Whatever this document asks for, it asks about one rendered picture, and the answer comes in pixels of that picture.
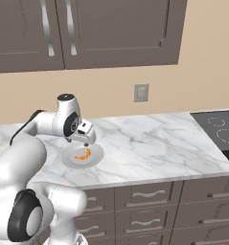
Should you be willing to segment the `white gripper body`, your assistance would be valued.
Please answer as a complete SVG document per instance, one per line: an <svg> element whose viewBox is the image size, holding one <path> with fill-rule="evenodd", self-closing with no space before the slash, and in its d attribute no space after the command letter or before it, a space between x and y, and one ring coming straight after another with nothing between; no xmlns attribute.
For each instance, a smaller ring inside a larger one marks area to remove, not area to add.
<svg viewBox="0 0 229 245"><path fill-rule="evenodd" d="M71 139L72 141L77 141L84 144L87 143L89 145L93 145L97 140L96 132L93 128L91 128L88 132L77 130L67 138Z"/></svg>

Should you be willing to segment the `orange piece of meat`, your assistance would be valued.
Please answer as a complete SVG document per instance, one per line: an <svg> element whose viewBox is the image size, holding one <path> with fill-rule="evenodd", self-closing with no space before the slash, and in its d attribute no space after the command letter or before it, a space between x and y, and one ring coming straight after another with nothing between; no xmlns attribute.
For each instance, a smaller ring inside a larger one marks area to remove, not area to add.
<svg viewBox="0 0 229 245"><path fill-rule="evenodd" d="M91 155L91 150L86 148L85 154L82 156L75 156L75 159L84 161L84 160L88 159L90 157L90 155Z"/></svg>

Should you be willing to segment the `white round plate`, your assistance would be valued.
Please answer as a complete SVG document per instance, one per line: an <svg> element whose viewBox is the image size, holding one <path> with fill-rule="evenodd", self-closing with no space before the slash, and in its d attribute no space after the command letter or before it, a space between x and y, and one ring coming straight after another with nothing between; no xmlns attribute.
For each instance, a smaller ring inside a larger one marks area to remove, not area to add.
<svg viewBox="0 0 229 245"><path fill-rule="evenodd" d="M88 159L81 161L75 159L75 156L82 156L85 154L85 149L91 150L91 155ZM61 161L66 166L75 169L84 169L97 165L104 156L103 148L98 144L84 146L84 143L71 143L61 153Z"/></svg>

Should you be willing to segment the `black hob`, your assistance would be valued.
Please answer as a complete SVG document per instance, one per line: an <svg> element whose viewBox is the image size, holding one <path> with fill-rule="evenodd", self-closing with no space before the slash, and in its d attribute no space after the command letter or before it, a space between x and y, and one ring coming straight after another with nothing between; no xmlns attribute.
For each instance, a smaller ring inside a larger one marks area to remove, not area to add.
<svg viewBox="0 0 229 245"><path fill-rule="evenodd" d="M197 112L191 116L229 160L229 110Z"/></svg>

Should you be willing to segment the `grey wall socket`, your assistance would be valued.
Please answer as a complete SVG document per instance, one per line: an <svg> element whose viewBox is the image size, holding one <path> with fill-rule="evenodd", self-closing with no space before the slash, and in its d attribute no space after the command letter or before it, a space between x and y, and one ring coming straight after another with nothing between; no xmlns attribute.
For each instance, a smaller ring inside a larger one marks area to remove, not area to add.
<svg viewBox="0 0 229 245"><path fill-rule="evenodd" d="M143 102L149 99L149 84L134 85L134 101Z"/></svg>

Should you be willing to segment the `wide brown wall cupboard door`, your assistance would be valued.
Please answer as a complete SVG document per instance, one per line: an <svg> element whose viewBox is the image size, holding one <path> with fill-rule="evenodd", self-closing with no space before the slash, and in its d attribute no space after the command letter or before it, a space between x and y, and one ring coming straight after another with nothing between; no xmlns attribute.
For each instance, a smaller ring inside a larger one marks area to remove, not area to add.
<svg viewBox="0 0 229 245"><path fill-rule="evenodd" d="M71 0L72 56L65 0L56 0L65 68L176 64L188 0Z"/></svg>

